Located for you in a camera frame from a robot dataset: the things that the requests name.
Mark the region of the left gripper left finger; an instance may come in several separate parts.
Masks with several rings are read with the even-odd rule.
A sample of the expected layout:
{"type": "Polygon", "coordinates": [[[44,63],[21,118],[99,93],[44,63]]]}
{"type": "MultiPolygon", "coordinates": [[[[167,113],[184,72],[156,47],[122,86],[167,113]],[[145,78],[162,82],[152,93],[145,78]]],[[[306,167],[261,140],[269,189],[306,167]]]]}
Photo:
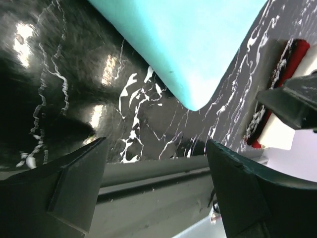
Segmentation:
{"type": "Polygon", "coordinates": [[[106,166],[102,137],[0,182],[3,238],[83,238],[88,234],[106,166]]]}

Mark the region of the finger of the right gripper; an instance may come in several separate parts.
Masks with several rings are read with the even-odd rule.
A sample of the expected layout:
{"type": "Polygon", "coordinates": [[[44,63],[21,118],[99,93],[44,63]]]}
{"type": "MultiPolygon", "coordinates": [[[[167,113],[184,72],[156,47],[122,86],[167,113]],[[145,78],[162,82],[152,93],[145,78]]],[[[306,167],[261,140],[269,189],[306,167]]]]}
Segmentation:
{"type": "Polygon", "coordinates": [[[260,91],[256,99],[294,130],[317,131],[317,75],[286,80],[281,87],[260,91]]]}

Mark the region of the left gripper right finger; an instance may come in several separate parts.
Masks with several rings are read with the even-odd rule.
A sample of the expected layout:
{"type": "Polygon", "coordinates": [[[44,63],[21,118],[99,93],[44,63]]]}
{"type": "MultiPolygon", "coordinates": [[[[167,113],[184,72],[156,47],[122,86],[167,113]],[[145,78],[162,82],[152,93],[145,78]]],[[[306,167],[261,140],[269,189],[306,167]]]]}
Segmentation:
{"type": "Polygon", "coordinates": [[[317,184],[209,140],[206,153],[228,238],[315,238],[317,184]]]}

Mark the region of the teal t-shirt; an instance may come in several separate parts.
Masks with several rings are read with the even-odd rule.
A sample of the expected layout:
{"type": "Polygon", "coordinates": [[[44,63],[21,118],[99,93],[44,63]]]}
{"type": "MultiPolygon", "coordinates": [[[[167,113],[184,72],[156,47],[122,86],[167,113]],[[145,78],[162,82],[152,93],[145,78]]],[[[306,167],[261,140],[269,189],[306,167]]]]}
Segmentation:
{"type": "Polygon", "coordinates": [[[92,5],[197,111],[215,92],[263,0],[94,0],[92,5]]]}

